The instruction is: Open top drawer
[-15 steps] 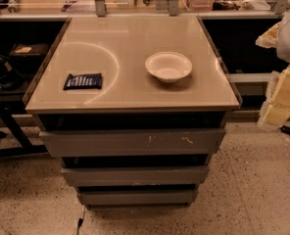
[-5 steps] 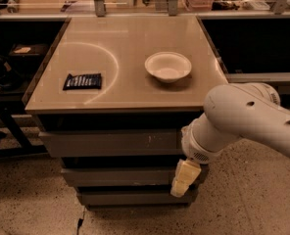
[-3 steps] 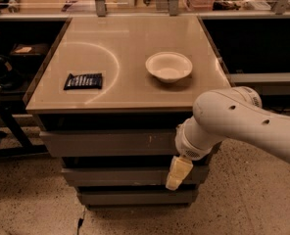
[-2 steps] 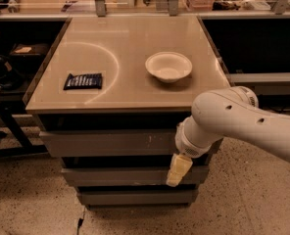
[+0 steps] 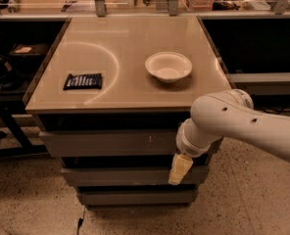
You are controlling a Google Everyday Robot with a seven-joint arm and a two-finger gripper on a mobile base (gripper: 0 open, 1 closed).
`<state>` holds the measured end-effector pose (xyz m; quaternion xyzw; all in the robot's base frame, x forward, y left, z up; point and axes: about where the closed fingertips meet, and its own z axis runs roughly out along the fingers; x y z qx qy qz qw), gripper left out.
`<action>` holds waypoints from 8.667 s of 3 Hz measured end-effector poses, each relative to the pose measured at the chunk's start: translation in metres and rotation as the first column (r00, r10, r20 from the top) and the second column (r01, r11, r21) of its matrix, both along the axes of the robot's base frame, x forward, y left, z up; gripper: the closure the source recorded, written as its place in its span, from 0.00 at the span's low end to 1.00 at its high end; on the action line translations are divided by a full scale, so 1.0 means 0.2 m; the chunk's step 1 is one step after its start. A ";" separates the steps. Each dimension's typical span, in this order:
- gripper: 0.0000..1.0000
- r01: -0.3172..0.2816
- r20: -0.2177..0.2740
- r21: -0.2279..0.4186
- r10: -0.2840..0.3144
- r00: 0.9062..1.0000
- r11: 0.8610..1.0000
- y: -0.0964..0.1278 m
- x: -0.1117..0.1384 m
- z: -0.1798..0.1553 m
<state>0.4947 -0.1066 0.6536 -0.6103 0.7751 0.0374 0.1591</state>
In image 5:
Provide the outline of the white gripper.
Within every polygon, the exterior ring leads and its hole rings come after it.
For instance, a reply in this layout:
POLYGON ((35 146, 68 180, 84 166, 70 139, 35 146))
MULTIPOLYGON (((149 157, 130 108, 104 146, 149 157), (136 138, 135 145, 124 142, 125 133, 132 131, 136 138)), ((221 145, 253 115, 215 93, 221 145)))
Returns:
POLYGON ((191 158, 205 154, 217 140, 216 135, 202 131, 192 119, 183 122, 175 137, 176 147, 181 154, 173 156, 169 184, 178 185, 193 165, 191 158))

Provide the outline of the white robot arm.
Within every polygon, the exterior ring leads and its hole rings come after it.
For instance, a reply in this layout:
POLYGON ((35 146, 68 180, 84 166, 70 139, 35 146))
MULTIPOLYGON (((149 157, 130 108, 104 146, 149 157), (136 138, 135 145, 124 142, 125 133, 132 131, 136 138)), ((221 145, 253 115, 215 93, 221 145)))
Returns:
POLYGON ((177 130, 169 184, 179 184, 213 143, 223 137, 243 141, 290 163, 290 117, 254 109, 245 91, 231 89, 198 97, 190 118, 177 130))

